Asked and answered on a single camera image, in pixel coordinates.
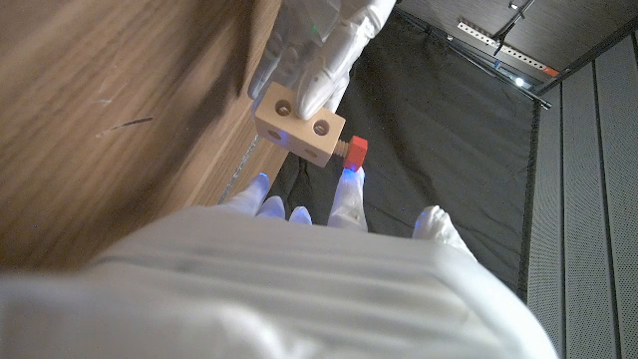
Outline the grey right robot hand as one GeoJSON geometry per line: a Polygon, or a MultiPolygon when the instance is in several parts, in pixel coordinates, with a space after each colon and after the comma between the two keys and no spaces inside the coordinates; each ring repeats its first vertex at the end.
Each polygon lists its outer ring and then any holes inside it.
{"type": "Polygon", "coordinates": [[[5,358],[553,358],[528,307],[438,206],[408,238],[367,228],[363,171],[329,220],[255,177],[120,239],[78,272],[1,280],[5,358]]]}

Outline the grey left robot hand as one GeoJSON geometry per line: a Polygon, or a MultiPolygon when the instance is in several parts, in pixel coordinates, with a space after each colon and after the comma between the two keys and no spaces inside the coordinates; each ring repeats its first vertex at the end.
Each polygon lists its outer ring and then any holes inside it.
{"type": "Polygon", "coordinates": [[[395,0],[283,0],[248,86],[261,102],[272,83],[294,93],[293,110],[308,120],[321,109],[334,113],[350,71],[383,29],[395,0]]]}

